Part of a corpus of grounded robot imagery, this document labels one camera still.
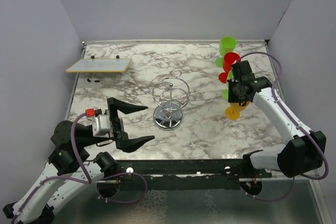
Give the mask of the green wine glass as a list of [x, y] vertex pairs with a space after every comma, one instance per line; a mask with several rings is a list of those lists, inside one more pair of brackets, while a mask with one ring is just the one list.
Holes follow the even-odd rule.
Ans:
[[215, 60], [215, 65], [219, 68], [223, 66], [224, 56], [228, 52], [233, 52], [236, 47], [237, 41], [235, 38], [230, 36], [225, 36], [220, 40], [219, 44], [219, 54], [220, 56]]
[[223, 72], [218, 76], [219, 80], [222, 83], [225, 83], [227, 88], [222, 91], [222, 97], [224, 100], [228, 100], [228, 80], [231, 80], [233, 78], [232, 71], [229, 72]]

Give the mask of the orange wine glass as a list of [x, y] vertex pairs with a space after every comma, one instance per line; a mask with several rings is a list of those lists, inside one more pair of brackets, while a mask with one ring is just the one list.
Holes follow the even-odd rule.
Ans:
[[225, 110], [225, 116], [229, 120], [236, 121], [239, 119], [241, 111], [245, 110], [249, 104], [250, 104], [249, 101], [240, 103], [230, 103], [229, 107]]

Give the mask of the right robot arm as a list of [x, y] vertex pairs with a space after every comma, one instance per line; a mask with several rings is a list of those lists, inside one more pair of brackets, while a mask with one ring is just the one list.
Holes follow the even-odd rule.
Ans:
[[271, 121], [284, 142], [284, 148], [279, 151], [259, 150], [244, 155], [247, 161], [241, 164], [242, 173], [254, 177], [260, 169], [269, 169], [293, 178], [321, 167], [326, 136], [303, 124], [266, 77], [255, 77], [248, 61], [235, 63], [231, 69], [233, 78], [227, 81], [229, 103], [253, 103]]

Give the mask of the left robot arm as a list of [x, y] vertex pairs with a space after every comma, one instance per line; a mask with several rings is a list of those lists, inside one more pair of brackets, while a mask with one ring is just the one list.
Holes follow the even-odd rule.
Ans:
[[121, 169], [120, 164], [108, 153], [101, 152], [93, 160], [87, 146], [113, 141], [116, 148], [132, 153], [154, 139], [153, 135], [130, 139], [123, 129], [118, 113], [131, 114], [147, 109], [116, 98], [107, 99], [108, 108], [90, 108], [74, 121], [60, 122], [51, 137], [55, 145], [39, 178], [25, 196], [3, 208], [12, 223], [52, 223], [55, 214], [86, 186], [98, 181], [144, 176]]

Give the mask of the red wine glass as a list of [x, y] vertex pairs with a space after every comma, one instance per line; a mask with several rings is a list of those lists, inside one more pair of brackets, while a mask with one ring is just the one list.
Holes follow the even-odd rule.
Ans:
[[222, 83], [226, 83], [231, 72], [232, 64], [235, 62], [239, 62], [240, 55], [235, 52], [228, 52], [223, 57], [217, 58], [215, 63], [218, 67], [222, 67], [223, 71], [219, 74], [218, 79]]

